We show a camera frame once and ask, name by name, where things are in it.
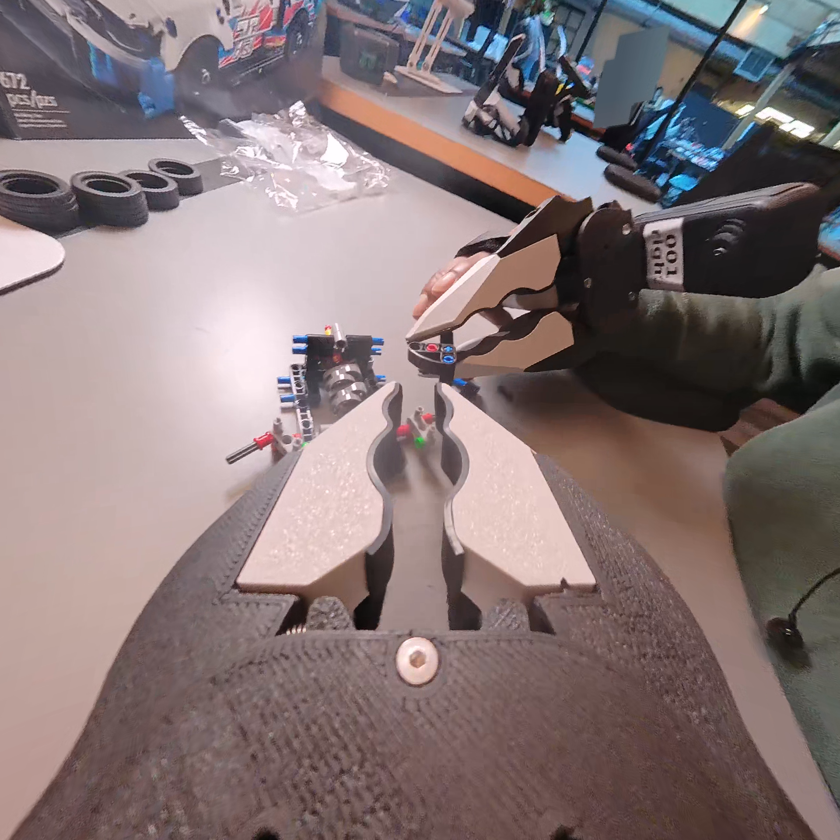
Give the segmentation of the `black and white device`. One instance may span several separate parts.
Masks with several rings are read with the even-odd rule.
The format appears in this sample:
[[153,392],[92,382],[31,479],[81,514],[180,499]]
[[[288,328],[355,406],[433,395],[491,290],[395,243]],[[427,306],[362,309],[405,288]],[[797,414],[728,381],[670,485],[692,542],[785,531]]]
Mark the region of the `black and white device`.
[[546,69],[538,77],[537,88],[543,94],[543,102],[539,107],[540,123],[543,127],[556,129],[560,142],[564,144],[573,130],[574,102],[577,99],[589,99],[592,96],[592,85],[581,76],[576,65],[566,55],[560,56],[559,68],[562,78]]
[[526,39],[525,35],[516,35],[508,41],[501,58],[469,101],[461,120],[467,131],[491,137],[511,148],[532,146],[540,131],[538,124],[531,124],[524,114],[517,116],[513,113],[504,104],[499,90]]

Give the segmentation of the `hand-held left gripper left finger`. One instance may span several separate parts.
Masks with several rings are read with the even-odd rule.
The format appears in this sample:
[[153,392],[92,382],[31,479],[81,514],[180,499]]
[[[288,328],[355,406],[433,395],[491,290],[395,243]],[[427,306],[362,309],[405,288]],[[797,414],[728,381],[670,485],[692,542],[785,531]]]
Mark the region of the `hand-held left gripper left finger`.
[[249,550],[237,588],[339,599],[353,611],[382,587],[369,560],[392,530],[377,453],[395,444],[403,389],[391,382],[302,448]]

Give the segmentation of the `lego car chassis assembly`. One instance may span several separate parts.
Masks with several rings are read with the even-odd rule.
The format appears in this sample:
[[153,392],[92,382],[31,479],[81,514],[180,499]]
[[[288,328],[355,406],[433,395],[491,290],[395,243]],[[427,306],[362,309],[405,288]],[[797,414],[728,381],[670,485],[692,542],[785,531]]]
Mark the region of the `lego car chassis assembly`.
[[381,337],[346,333],[338,323],[320,332],[294,334],[289,372],[276,378],[279,415],[269,431],[227,455],[226,464],[263,450],[277,462],[307,447],[388,383],[374,369],[384,345]]

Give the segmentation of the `clear plastic bag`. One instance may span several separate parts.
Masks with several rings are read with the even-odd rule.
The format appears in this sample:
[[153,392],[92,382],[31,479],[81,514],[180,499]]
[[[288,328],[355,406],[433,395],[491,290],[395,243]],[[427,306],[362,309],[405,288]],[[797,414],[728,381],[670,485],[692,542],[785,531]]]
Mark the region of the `clear plastic bag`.
[[391,184],[387,164],[315,119],[302,101],[213,128],[184,115],[180,121],[214,153],[205,163],[213,188],[247,185],[286,215],[378,196]]

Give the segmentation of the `orange edged table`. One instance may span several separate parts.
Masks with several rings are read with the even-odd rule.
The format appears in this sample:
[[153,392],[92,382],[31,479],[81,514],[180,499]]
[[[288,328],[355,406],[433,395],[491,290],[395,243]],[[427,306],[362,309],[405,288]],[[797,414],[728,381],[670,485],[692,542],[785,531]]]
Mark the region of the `orange edged table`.
[[425,180],[430,170],[456,172],[517,206],[536,206],[562,195],[573,201],[590,197],[596,206],[616,202],[635,215],[654,211],[651,202],[606,180],[606,162],[597,156],[595,140],[573,132],[562,143],[555,130],[542,129],[533,146],[512,149],[463,126],[469,101],[468,93],[439,97],[384,92],[344,74],[339,58],[322,60],[318,102],[323,117],[337,120],[339,131],[359,145],[391,145],[393,150],[377,155],[405,172]]

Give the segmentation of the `lego car set box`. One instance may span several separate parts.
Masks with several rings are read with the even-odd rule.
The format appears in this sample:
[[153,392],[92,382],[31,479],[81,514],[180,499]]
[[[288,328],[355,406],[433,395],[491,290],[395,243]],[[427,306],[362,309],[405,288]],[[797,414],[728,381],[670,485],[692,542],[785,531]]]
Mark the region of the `lego car set box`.
[[186,137],[321,78],[320,1],[2,1],[2,138]]

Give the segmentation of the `black rounded lego beam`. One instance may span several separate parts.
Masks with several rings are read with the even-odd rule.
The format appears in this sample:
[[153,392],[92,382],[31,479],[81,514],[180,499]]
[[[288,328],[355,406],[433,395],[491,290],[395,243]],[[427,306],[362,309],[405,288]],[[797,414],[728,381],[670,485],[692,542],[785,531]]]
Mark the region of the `black rounded lego beam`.
[[[426,343],[436,343],[438,345],[438,353],[428,353],[424,350],[424,345]],[[433,342],[433,341],[421,341],[421,342],[410,342],[407,344],[407,359],[412,367],[418,372],[419,375],[426,378],[435,378],[442,382],[452,382],[455,378],[455,368],[458,361],[457,351],[455,348],[454,357],[456,357],[456,362],[451,365],[442,364],[440,361],[441,356],[441,345],[451,344],[454,348],[455,346],[452,343],[440,343],[440,342]]]

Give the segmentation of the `black device with green lights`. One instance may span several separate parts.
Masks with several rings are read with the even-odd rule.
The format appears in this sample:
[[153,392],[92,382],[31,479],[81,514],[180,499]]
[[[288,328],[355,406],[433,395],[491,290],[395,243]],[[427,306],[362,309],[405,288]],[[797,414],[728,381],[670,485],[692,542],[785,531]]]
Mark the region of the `black device with green lights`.
[[343,24],[339,66],[345,76],[379,88],[385,75],[393,73],[399,55],[399,40],[380,31]]

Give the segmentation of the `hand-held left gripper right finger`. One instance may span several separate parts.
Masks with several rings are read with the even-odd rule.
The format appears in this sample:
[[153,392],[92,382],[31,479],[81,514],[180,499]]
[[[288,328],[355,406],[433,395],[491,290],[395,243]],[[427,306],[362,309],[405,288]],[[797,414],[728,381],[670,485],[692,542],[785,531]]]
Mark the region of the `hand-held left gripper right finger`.
[[451,604],[595,593],[595,575],[534,451],[455,388],[435,386],[444,502],[444,579]]

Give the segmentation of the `black monitor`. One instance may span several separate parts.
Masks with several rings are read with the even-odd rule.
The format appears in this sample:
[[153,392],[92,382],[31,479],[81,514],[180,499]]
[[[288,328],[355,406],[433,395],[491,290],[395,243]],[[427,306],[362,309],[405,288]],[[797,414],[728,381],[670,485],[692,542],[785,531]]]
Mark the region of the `black monitor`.
[[820,189],[831,212],[839,200],[839,152],[799,140],[791,133],[764,125],[749,132],[710,174],[677,198],[662,198],[662,207],[746,193],[790,183]]

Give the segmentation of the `white monitor stand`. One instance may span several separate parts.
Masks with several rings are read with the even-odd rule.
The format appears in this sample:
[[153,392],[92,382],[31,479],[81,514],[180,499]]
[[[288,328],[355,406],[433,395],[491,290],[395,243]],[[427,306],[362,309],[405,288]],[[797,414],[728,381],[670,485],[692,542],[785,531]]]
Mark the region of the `white monitor stand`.
[[65,263],[59,240],[1,217],[1,295],[54,275]]

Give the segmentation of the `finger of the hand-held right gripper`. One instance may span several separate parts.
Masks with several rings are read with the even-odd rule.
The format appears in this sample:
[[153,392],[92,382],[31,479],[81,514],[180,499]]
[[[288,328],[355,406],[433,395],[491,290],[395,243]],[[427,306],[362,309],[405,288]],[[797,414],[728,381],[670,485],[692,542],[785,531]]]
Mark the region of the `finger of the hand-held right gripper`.
[[440,338],[462,327],[481,310],[553,310],[559,305],[554,276],[560,265],[558,239],[549,236],[506,255],[491,254],[472,266],[425,311],[407,342]]
[[513,318],[506,309],[496,308],[478,315],[497,330],[459,345],[459,378],[463,380],[530,371],[574,344],[572,322],[560,311],[524,311]]

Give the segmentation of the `white stand with legs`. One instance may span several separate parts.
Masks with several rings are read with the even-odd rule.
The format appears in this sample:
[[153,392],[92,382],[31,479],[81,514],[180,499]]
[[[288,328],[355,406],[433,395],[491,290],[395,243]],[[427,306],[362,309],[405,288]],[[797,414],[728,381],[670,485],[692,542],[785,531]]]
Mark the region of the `white stand with legs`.
[[459,95],[462,90],[438,75],[434,71],[434,63],[453,23],[462,23],[474,11],[475,5],[470,1],[433,1],[414,41],[407,63],[396,66],[395,74],[441,95]]

